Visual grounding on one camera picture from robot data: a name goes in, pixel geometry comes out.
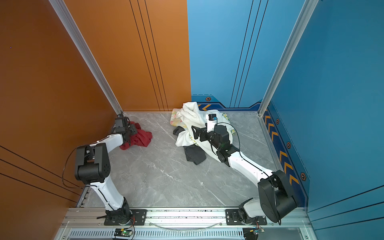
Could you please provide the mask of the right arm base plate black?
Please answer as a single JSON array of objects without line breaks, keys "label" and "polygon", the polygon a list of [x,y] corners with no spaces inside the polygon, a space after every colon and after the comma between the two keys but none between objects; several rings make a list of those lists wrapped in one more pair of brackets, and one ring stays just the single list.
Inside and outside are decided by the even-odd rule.
[{"label": "right arm base plate black", "polygon": [[236,225],[252,225],[266,226],[267,219],[265,216],[249,217],[244,210],[226,209],[226,221],[228,226]]}]

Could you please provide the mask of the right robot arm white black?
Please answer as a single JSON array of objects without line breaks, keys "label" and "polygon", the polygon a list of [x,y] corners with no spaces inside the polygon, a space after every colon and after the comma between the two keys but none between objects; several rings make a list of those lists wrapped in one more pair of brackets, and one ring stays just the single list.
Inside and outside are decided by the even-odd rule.
[{"label": "right robot arm white black", "polygon": [[209,142],[220,162],[242,173],[257,186],[259,198],[251,198],[239,205],[239,219],[243,224],[250,225],[257,217],[280,224],[282,218],[299,205],[287,175],[281,170],[264,168],[243,155],[240,148],[231,143],[226,126],[225,123],[216,124],[211,131],[207,127],[192,126],[194,139]]}]

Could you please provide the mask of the dark red cloth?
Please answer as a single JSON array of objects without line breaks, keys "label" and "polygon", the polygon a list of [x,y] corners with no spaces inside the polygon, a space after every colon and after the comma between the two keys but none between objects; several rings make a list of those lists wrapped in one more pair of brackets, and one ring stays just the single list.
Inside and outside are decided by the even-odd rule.
[{"label": "dark red cloth", "polygon": [[139,123],[130,122],[130,125],[135,125],[138,133],[131,136],[130,143],[124,143],[120,146],[120,149],[127,150],[131,146],[147,147],[153,138],[152,133],[142,130]]}]

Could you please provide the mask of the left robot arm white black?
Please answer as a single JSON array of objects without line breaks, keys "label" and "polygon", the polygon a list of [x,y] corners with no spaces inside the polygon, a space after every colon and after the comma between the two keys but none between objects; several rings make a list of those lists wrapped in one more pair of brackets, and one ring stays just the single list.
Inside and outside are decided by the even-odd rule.
[{"label": "left robot arm white black", "polygon": [[103,202],[106,209],[106,215],[103,216],[105,225],[134,223],[134,215],[126,198],[119,193],[110,177],[109,153],[129,143],[130,137],[136,133],[136,127],[130,126],[129,118],[120,114],[115,119],[113,133],[96,143],[76,149],[75,178],[93,189]]}]

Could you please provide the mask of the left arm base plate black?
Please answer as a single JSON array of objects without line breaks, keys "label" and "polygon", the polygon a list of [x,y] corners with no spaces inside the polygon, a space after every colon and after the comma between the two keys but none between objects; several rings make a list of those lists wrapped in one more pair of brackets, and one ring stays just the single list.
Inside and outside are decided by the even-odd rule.
[{"label": "left arm base plate black", "polygon": [[147,217],[146,209],[131,209],[123,211],[106,211],[105,226],[144,226]]}]

